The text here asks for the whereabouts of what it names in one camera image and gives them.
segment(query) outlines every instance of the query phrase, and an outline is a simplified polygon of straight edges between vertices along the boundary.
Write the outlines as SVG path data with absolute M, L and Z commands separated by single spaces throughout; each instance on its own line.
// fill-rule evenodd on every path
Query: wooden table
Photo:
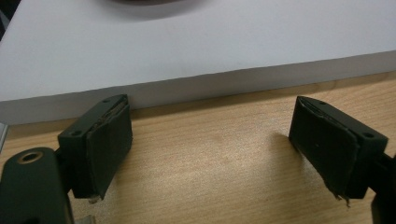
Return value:
M 132 112 L 133 149 L 105 200 L 75 217 L 120 223 L 371 223 L 364 200 L 337 201 L 288 133 L 297 95 L 318 98 L 389 138 L 396 152 L 396 72 Z M 0 163 L 57 148 L 73 120 L 10 127 Z

